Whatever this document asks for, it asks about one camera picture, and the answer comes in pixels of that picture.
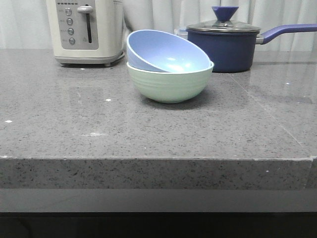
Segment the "white toaster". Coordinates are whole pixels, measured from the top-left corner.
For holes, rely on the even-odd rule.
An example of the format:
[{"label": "white toaster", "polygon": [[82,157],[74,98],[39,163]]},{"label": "white toaster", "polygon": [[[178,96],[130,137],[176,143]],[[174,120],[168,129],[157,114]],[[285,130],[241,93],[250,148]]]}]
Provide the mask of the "white toaster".
[{"label": "white toaster", "polygon": [[122,0],[47,0],[53,52],[60,63],[104,63],[123,56]]}]

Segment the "toaster button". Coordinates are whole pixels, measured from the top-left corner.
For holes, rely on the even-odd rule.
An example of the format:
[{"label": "toaster button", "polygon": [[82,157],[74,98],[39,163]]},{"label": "toaster button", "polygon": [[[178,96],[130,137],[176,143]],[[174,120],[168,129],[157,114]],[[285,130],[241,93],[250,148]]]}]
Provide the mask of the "toaster button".
[{"label": "toaster button", "polygon": [[68,18],[68,19],[66,20],[66,22],[67,22],[68,25],[72,25],[72,24],[73,24],[73,19]]},{"label": "toaster button", "polygon": [[69,35],[74,35],[74,29],[73,28],[69,28],[67,30],[67,32],[68,32]]},{"label": "toaster button", "polygon": [[74,39],[74,38],[69,38],[69,43],[70,43],[71,45],[74,45],[74,44],[75,44],[75,39]]},{"label": "toaster button", "polygon": [[71,15],[71,9],[68,7],[65,9],[65,13],[67,16],[70,16]]}]

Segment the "white curtain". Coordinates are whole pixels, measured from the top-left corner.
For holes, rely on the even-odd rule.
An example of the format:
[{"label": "white curtain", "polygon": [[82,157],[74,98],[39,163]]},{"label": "white curtain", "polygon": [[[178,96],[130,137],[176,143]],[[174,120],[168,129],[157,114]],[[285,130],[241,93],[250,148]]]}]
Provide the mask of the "white curtain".
[{"label": "white curtain", "polygon": [[[239,6],[232,19],[261,27],[262,32],[283,24],[317,23],[317,0],[123,0],[127,33],[174,33],[178,27],[215,19],[214,5]],[[289,33],[256,50],[312,51],[315,45],[316,33]],[[44,0],[1,0],[0,48],[52,48]]]}]

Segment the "toaster control panel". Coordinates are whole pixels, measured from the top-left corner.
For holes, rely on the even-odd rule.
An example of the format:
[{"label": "toaster control panel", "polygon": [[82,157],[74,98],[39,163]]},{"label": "toaster control panel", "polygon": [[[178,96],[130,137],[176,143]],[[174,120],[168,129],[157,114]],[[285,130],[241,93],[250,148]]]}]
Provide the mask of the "toaster control panel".
[{"label": "toaster control panel", "polygon": [[96,50],[98,44],[95,0],[55,0],[60,41],[67,50]]}]

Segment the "bowl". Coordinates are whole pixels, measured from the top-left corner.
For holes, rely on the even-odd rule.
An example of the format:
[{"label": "bowl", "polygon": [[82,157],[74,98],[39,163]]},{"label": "bowl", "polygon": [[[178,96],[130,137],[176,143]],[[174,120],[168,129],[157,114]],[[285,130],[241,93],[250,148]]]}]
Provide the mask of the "bowl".
[{"label": "bowl", "polygon": [[132,67],[127,63],[134,86],[142,95],[161,103],[180,103],[197,96],[211,78],[209,67],[187,73],[153,72]]},{"label": "bowl", "polygon": [[210,67],[208,55],[192,42],[157,30],[139,30],[127,38],[130,66],[156,72],[193,72]]}]

